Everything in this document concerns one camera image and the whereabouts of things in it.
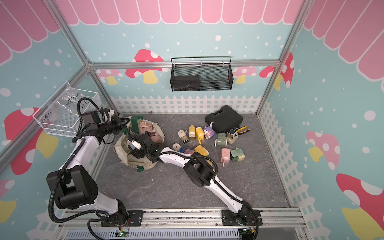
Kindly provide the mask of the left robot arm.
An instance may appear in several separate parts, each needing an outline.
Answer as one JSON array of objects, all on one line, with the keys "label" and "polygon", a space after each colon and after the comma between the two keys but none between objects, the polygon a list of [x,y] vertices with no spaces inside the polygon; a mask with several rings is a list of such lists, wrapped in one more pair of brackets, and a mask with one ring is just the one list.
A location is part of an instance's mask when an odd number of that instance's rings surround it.
[{"label": "left robot arm", "polygon": [[108,135],[119,134],[128,118],[120,118],[113,110],[98,107],[83,97],[77,103],[80,126],[73,142],[75,149],[67,161],[47,175],[50,188],[48,213],[54,223],[65,223],[86,214],[95,214],[99,220],[122,225],[129,219],[122,201],[99,192],[98,185],[86,170],[94,151],[105,143]]}]

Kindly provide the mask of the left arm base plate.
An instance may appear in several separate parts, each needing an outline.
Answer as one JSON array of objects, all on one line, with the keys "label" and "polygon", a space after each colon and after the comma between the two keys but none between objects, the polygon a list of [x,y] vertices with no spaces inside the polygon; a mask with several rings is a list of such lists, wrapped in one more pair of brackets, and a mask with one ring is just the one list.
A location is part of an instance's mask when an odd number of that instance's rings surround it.
[{"label": "left arm base plate", "polygon": [[112,217],[102,220],[102,227],[140,227],[143,221],[144,211],[134,210],[126,211],[126,213],[120,216],[118,213]]}]

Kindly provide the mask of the purple pencil sharpener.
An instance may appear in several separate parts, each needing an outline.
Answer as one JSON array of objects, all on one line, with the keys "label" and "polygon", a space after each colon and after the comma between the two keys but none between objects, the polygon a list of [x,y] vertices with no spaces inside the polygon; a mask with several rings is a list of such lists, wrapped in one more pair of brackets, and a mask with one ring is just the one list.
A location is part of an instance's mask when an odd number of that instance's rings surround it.
[{"label": "purple pencil sharpener", "polygon": [[213,130],[213,123],[214,122],[211,122],[208,126],[205,126],[203,129],[206,140],[211,139],[216,134],[216,132]]}]

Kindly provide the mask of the pink round character sharpener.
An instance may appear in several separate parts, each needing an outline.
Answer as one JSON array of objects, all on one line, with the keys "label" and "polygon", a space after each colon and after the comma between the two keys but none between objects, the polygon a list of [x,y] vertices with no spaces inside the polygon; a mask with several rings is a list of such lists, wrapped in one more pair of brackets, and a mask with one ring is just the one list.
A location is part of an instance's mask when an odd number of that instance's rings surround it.
[{"label": "pink round character sharpener", "polygon": [[184,153],[187,154],[187,155],[192,155],[192,154],[195,153],[195,151],[194,150],[186,149]]}]

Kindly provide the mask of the beige canvas tote bag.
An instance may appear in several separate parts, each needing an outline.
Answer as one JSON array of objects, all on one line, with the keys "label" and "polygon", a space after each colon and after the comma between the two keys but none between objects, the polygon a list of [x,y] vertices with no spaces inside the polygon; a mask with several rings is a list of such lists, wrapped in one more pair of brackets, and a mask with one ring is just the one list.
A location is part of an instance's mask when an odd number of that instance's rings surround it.
[{"label": "beige canvas tote bag", "polygon": [[[114,152],[117,154],[119,160],[134,169],[137,170],[137,172],[142,172],[143,170],[149,170],[152,169],[157,162],[152,162],[147,159],[147,157],[137,159],[132,155],[132,150],[128,147],[128,140],[129,139],[129,134],[128,134],[128,128],[132,128],[133,131],[137,134],[139,134],[139,127],[138,127],[138,121],[139,120],[144,120],[142,116],[129,116],[128,119],[130,119],[130,122],[127,123],[127,125],[123,128],[122,130],[122,135],[120,138],[117,140],[116,144],[114,145],[113,149]],[[148,123],[151,123],[154,127],[154,130],[152,133],[157,133],[163,138],[163,143],[165,140],[165,134],[161,127],[158,125],[158,123],[149,121],[149,120],[144,120]]]}]

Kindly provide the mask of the blue pencil sharpener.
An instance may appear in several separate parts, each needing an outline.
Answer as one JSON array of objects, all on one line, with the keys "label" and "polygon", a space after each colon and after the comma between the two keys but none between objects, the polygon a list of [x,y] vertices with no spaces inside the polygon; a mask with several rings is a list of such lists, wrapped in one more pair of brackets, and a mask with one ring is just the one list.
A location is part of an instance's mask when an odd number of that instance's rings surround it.
[{"label": "blue pencil sharpener", "polygon": [[186,150],[184,147],[182,147],[180,144],[177,144],[177,143],[173,144],[172,148],[174,151],[177,151],[179,153],[184,153]]}]

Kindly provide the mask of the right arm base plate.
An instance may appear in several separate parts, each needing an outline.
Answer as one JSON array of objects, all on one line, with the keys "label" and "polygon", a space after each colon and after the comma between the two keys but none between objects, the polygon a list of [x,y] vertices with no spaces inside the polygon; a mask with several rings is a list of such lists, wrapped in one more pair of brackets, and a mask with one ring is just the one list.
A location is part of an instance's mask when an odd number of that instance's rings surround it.
[{"label": "right arm base plate", "polygon": [[234,213],[230,210],[221,211],[223,226],[262,226],[263,220],[259,210],[249,211],[246,213]]}]

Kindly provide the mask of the cream pencil sharpener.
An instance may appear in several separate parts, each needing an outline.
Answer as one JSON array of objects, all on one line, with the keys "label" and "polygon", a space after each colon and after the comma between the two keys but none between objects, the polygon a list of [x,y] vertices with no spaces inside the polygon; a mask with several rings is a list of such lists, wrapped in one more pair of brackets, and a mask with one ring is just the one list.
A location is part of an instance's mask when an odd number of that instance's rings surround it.
[{"label": "cream pencil sharpener", "polygon": [[190,141],[188,136],[188,131],[179,130],[178,136],[183,144],[186,144]]},{"label": "cream pencil sharpener", "polygon": [[227,140],[229,144],[235,143],[239,136],[238,136],[238,131],[237,130],[230,130],[226,133]]}]

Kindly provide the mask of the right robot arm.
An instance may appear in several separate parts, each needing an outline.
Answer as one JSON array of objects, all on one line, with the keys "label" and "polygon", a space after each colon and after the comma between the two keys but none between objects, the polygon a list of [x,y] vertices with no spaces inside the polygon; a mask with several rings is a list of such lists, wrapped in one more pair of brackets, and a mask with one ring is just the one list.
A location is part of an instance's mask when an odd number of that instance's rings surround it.
[{"label": "right robot arm", "polygon": [[252,206],[230,191],[218,178],[219,168],[215,161],[199,153],[183,154],[152,141],[149,132],[138,135],[127,128],[127,141],[135,157],[147,157],[152,163],[162,162],[182,168],[193,184],[206,188],[229,209],[230,220],[243,226],[261,226],[262,218]]}]

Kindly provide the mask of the light blue square sharpener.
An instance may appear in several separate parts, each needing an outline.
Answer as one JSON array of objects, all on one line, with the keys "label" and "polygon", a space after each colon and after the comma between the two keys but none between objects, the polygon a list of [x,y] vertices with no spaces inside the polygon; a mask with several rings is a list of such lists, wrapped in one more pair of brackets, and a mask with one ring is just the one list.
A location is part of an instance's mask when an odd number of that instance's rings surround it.
[{"label": "light blue square sharpener", "polygon": [[128,140],[127,144],[128,144],[128,147],[129,147],[132,151],[134,151],[134,150],[140,150],[141,147],[142,147],[142,145],[141,145],[139,142],[135,141],[135,140],[132,140],[132,141]]}]

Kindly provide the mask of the pink translucent pencil sharpener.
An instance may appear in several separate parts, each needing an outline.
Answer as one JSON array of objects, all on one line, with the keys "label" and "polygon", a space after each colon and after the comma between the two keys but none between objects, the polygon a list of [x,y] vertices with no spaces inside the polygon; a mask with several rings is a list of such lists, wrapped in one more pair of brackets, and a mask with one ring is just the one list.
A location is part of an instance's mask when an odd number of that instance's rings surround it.
[{"label": "pink translucent pencil sharpener", "polygon": [[163,143],[163,138],[157,133],[151,133],[150,137],[151,137],[151,140],[156,144],[162,144]]}]

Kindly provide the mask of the pink boxy pencil sharpener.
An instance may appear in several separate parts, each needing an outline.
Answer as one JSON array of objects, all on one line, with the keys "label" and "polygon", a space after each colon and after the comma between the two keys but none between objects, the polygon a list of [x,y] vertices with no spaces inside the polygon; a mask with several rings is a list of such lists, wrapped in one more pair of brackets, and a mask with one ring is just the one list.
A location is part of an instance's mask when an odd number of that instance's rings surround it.
[{"label": "pink boxy pencil sharpener", "polygon": [[231,150],[228,148],[221,149],[222,167],[225,167],[225,165],[230,162],[230,159],[231,159]]}]

